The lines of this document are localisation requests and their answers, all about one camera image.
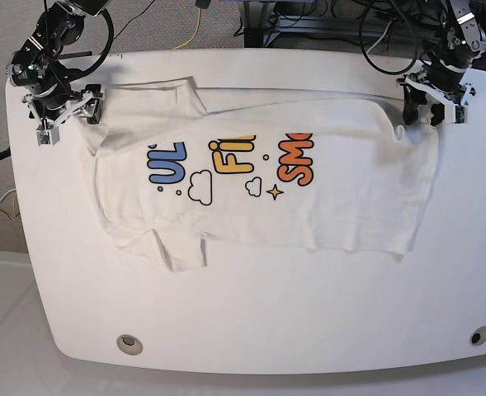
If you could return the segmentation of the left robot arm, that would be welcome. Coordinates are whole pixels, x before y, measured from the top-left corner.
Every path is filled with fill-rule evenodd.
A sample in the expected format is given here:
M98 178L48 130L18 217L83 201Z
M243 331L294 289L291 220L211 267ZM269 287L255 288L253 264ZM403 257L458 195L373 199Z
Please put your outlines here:
M383 69L370 58L373 47L366 48L364 25L374 6L370 1L359 20L358 40L365 61L377 72L396 77L403 89L402 117L406 125L421 121L425 111L426 123L464 124L467 121L469 98L475 89L463 82L473 62L486 52L486 34L479 24L477 12L470 1L433 1L439 17L436 26L437 41L419 41L415 21L402 9L399 2L389 5L411 33L413 57L400 70Z

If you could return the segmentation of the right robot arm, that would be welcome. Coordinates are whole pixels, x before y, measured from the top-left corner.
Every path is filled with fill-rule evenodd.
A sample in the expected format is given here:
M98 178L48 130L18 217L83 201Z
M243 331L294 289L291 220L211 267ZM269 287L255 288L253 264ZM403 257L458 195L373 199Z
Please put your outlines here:
M37 121L37 131L50 134L70 116L84 118L97 125L101 118L103 92L101 85L88 84L75 91L72 82L94 73L110 53L115 29L107 1L57 1L44 5L34 32L16 51L7 66L7 76L15 87L28 93L22 102L29 109L29 118ZM74 44L83 33L86 17L104 18L107 40L96 62L89 68L67 68L60 55L67 45Z

